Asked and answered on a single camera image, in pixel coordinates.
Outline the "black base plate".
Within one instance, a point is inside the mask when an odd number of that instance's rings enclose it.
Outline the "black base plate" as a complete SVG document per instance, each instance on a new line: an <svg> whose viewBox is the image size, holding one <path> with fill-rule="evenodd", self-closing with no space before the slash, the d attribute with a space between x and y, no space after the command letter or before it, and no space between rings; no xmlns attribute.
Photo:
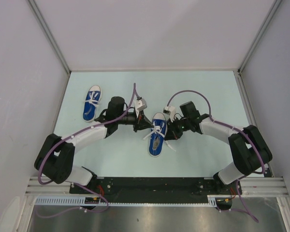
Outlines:
<svg viewBox="0 0 290 232"><path fill-rule="evenodd" d="M86 186L110 203L197 204L209 195L232 198L241 185L223 185L205 177L93 177Z"/></svg>

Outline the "aluminium corner post right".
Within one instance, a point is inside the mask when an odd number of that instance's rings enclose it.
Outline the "aluminium corner post right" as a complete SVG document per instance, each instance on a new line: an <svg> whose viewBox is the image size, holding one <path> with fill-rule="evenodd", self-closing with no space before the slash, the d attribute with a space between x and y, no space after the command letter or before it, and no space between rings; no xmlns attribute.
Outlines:
<svg viewBox="0 0 290 232"><path fill-rule="evenodd" d="M254 37L252 41L252 44L250 45L247 53L245 54L244 59L242 60L239 68L237 69L239 74L241 74L244 71L246 65L248 64L251 57L253 56L257 46L261 42L261 39L265 35L268 27L270 26L273 18L275 17L276 13L278 12L283 2L284 0L275 0L273 4L271 5L269 12L267 13L265 19L263 20L260 28L258 29L256 36Z"/></svg>

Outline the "aluminium corner post left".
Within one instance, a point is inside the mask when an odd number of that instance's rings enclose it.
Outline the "aluminium corner post left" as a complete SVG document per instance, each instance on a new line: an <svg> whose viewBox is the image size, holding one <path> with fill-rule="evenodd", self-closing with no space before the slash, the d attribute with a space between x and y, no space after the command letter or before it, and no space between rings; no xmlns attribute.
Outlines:
<svg viewBox="0 0 290 232"><path fill-rule="evenodd" d="M61 66L63 67L65 73L70 76L71 75L71 69L69 68L69 65L45 19L45 17L42 14L42 11L40 10L38 4L35 0L26 0L26 3L28 4L30 10L33 13L33 16L35 17L37 23L39 24L43 34L45 35L47 41L49 42L52 50L55 53L55 56L58 58Z"/></svg>

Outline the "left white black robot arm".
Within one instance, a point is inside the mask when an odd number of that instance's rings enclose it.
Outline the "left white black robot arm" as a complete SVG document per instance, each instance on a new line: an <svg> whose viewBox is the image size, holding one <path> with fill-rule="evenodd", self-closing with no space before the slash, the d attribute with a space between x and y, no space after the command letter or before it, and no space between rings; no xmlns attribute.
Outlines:
<svg viewBox="0 0 290 232"><path fill-rule="evenodd" d="M54 133L48 135L36 158L34 168L38 170L39 175L48 177L50 182L79 184L86 193L94 192L97 187L94 173L85 167L74 165L75 154L93 142L111 136L119 125L132 125L134 132L152 128L153 124L144 114L146 107L145 100L137 97L131 112L122 97L112 97L108 107L91 126L67 138Z"/></svg>

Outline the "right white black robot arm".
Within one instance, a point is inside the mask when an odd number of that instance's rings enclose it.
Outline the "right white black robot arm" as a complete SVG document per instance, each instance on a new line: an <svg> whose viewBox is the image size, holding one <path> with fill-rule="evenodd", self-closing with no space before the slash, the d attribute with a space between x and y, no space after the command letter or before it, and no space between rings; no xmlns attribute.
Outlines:
<svg viewBox="0 0 290 232"><path fill-rule="evenodd" d="M238 128L213 119L209 114L200 114L193 102L180 106L182 117L178 119L176 109L166 106L163 112L167 120L166 140L178 140L185 131L211 136L230 146L232 162L214 174L213 188L219 194L226 193L231 183L252 173L265 173L265 164L273 158L263 136L256 126Z"/></svg>

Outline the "blue sneaker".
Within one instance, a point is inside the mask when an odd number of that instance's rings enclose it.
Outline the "blue sneaker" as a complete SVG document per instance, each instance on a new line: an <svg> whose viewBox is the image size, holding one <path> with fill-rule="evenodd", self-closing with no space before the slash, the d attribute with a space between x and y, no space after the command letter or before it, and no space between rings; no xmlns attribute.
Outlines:
<svg viewBox="0 0 290 232"><path fill-rule="evenodd" d="M93 85L87 92L84 101L83 120L91 122L96 117L96 110L102 98L102 89L99 85Z"/></svg>
<svg viewBox="0 0 290 232"><path fill-rule="evenodd" d="M167 120L165 118L165 115L163 113L156 113L153 116L152 119L153 125L161 126L162 127L162 133L166 135L167 131ZM162 152L162 146L164 143L164 138L157 134L152 134L150 137L149 142L149 154L153 157L157 157Z"/></svg>

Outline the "aluminium corner post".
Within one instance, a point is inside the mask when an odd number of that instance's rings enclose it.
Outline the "aluminium corner post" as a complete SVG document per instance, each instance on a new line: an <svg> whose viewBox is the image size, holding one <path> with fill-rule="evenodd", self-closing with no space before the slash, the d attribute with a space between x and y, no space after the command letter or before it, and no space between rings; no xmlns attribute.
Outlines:
<svg viewBox="0 0 290 232"><path fill-rule="evenodd" d="M251 57L253 56L257 46L261 42L261 39L265 35L268 27L270 26L273 18L275 17L276 13L278 12L283 2L284 0L275 0L273 4L271 5L269 12L267 13L265 19L263 20L260 28L258 29L256 36L254 37L252 41L252 44L250 45L247 53L245 54L244 59L242 60L239 68L237 69L239 74L241 74L244 71L246 65L248 64Z"/></svg>
<svg viewBox="0 0 290 232"><path fill-rule="evenodd" d="M63 67L65 73L70 76L71 75L71 69L69 68L69 65L45 19L45 17L42 14L42 11L40 10L38 4L35 0L26 0L26 3L28 4L30 10L33 13L33 16L35 17L37 23L39 24L43 34L45 35L47 41L49 42L52 50L55 53L55 56L58 58L61 66Z"/></svg>

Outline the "white shoelace of sneaker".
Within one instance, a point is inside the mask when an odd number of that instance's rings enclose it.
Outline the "white shoelace of sneaker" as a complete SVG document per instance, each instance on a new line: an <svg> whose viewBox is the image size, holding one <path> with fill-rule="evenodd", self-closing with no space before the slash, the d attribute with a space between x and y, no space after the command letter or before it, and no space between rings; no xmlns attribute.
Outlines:
<svg viewBox="0 0 290 232"><path fill-rule="evenodd" d="M146 140L148 137L150 137L152 134L157 134L157 135L160 135L162 136L163 138L165 138L165 134L162 133L162 127L161 126L156 126L154 124L154 128L151 130L151 132L146 135L143 140ZM166 145L171 149L173 150L174 152L176 152L176 150L169 144L169 142L165 141Z"/></svg>

